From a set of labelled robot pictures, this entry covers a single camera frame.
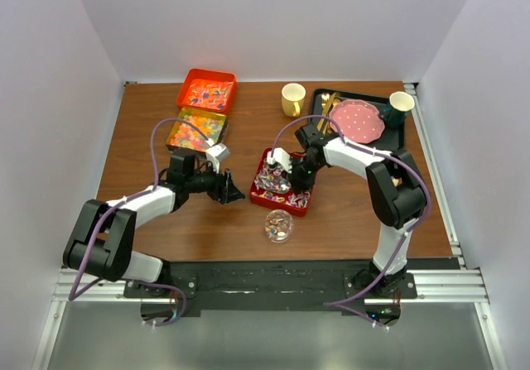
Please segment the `red tray of lollipops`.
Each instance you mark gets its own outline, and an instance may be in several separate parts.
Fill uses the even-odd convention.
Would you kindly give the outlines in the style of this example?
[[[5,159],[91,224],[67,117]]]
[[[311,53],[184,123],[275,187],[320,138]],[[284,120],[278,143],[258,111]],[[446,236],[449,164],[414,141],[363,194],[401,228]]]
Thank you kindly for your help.
[[[251,202],[267,209],[285,210],[293,216],[305,216],[311,203],[313,189],[302,192],[294,192],[291,188],[286,194],[278,194],[259,189],[254,184],[254,180],[258,172],[265,166],[265,164],[267,164],[265,162],[265,157],[267,152],[270,150],[271,148],[267,147],[263,151],[261,161],[259,162],[255,176],[253,177],[253,183],[251,184],[249,191]],[[286,171],[285,174],[286,178],[288,179],[289,174]]]

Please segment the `clear plastic jar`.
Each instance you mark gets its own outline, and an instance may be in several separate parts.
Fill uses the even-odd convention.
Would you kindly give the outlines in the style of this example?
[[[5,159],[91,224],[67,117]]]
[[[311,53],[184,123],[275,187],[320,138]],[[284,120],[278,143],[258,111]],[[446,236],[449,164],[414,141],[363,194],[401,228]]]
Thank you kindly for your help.
[[[267,215],[264,229],[272,242],[284,243],[292,234],[294,221],[287,211],[275,209]]]

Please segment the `gold tin of gummies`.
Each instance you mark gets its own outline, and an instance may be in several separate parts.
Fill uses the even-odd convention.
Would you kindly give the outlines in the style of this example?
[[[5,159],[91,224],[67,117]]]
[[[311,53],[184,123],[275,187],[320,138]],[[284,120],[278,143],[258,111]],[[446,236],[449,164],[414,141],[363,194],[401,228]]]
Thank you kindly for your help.
[[[200,132],[187,123],[176,121],[166,140],[169,150],[181,147],[204,153],[210,146],[202,137],[202,133],[214,144],[218,144],[223,141],[228,126],[226,115],[199,108],[184,107],[180,110],[178,118],[193,124]]]

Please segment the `orange tray of candies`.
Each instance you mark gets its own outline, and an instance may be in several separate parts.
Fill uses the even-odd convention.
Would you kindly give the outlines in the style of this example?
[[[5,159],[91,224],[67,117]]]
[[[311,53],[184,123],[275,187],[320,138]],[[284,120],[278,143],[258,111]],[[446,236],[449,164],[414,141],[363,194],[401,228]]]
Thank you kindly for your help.
[[[232,73],[192,68],[176,96],[176,106],[228,114],[236,88],[236,76]]]

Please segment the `silver metal scoop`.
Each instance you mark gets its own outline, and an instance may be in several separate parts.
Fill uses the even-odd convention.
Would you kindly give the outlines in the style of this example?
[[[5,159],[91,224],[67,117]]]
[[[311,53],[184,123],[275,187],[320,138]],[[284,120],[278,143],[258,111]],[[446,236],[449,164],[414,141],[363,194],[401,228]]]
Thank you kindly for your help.
[[[286,178],[281,165],[265,166],[258,172],[254,184],[257,188],[278,194],[286,194],[291,189],[291,183]]]

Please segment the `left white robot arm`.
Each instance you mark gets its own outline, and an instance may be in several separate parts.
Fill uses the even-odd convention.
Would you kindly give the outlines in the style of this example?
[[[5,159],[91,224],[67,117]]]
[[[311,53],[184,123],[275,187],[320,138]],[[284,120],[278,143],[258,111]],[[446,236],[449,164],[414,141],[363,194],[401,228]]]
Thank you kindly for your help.
[[[176,289],[168,261],[133,250],[136,230],[176,212],[192,194],[205,193],[219,204],[245,198],[230,170],[220,169],[217,156],[208,154],[205,168],[198,160],[192,150],[175,150],[169,166],[146,189],[121,199],[84,203],[63,252],[63,265],[78,272],[70,300],[101,281],[131,281],[153,297]]]

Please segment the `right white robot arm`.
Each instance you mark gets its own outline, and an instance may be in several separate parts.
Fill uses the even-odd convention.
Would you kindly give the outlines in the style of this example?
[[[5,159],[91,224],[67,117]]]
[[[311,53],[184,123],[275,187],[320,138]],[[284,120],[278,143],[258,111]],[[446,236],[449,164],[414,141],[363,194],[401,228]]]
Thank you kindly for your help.
[[[294,191],[309,190],[323,167],[339,167],[368,183],[373,211],[380,221],[378,246],[369,269],[354,278],[362,286],[355,295],[334,305],[357,300],[370,291],[389,297],[407,270],[407,252],[413,230],[431,210],[431,195],[410,152],[380,151],[343,138],[324,134],[314,123],[295,131],[303,148],[301,158],[292,157],[287,171]]]

